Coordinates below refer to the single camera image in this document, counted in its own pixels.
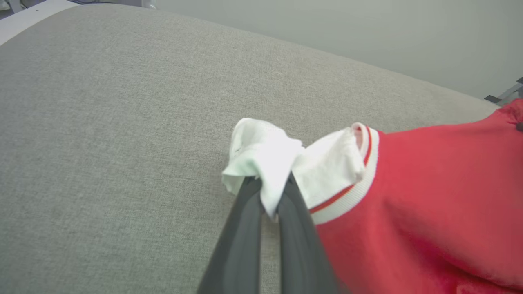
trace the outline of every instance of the red stripe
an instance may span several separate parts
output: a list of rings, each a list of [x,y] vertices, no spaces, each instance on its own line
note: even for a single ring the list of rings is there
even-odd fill
[[[367,134],[368,134],[368,138],[369,138],[369,147],[367,149],[367,154],[365,155],[365,159],[363,161],[365,163],[365,166],[367,166],[367,163],[369,162],[370,149],[371,149],[371,146],[372,146],[372,137],[370,136],[370,129],[367,126],[366,126],[366,129],[367,129]],[[330,198],[329,200],[323,202],[322,204],[320,204],[320,205],[318,205],[316,207],[313,207],[313,208],[309,209],[309,213],[315,213],[315,212],[317,212],[319,210],[322,210],[325,207],[331,205],[332,203],[336,202],[339,198],[341,198],[343,195],[349,193],[350,190],[353,187],[354,187],[354,185],[346,187],[345,189],[343,189],[340,192],[338,192],[336,195],[334,195],[334,197]]]

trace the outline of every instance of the couch cushion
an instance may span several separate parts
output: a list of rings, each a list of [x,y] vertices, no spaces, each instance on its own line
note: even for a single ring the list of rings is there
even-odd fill
[[[243,117],[310,144],[355,121],[392,132],[495,108],[202,20],[65,10],[0,46],[0,292],[195,292]],[[265,223],[263,293],[279,289],[278,242]]]

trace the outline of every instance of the fabric texture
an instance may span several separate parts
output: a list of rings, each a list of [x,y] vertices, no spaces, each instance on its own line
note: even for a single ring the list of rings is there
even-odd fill
[[[363,199],[344,205],[357,184],[311,210],[347,288],[523,293],[521,122],[517,99],[474,123],[371,135],[378,160]]]
[[[222,181],[237,195],[245,177],[261,178],[261,204],[274,219],[291,168],[302,152],[300,140],[289,138],[272,123],[242,118],[232,133],[229,164]]]
[[[404,131],[496,108],[189,17],[64,10],[0,46],[0,292],[194,293],[243,117],[307,146],[354,121]],[[262,231],[261,292],[278,293],[278,227]]]
[[[336,194],[325,195],[324,199],[326,200],[324,202],[316,203],[314,207],[310,207],[312,220],[315,224],[329,222],[342,216],[356,206],[365,197],[372,186],[378,164],[380,137],[375,129],[366,126],[359,126],[359,128],[362,136],[361,150],[365,154],[365,159],[363,160],[365,165],[363,179],[354,185],[346,186]],[[324,176],[328,178],[330,173],[331,171]]]
[[[358,146],[356,135],[360,137]],[[237,195],[247,176],[261,178],[261,203],[275,219],[281,194],[292,171],[308,208],[328,200],[331,195],[363,178],[366,138],[353,130],[333,132],[306,149],[300,140],[287,136],[272,123],[242,118],[232,134],[229,164],[222,182]]]

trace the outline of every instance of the white cloth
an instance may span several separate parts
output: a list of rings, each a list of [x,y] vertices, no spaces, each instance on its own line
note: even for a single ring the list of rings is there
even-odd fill
[[[246,176],[260,177],[261,202],[274,219],[290,172],[308,208],[315,207],[363,178],[364,154],[354,128],[331,133],[304,149],[300,140],[262,120],[244,118],[232,135],[222,181],[237,195]]]

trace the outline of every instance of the red sweatshirt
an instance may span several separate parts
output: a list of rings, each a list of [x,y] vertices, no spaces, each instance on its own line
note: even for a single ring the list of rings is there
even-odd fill
[[[362,129],[366,174],[311,209],[353,293],[523,293],[523,99],[488,118]]]

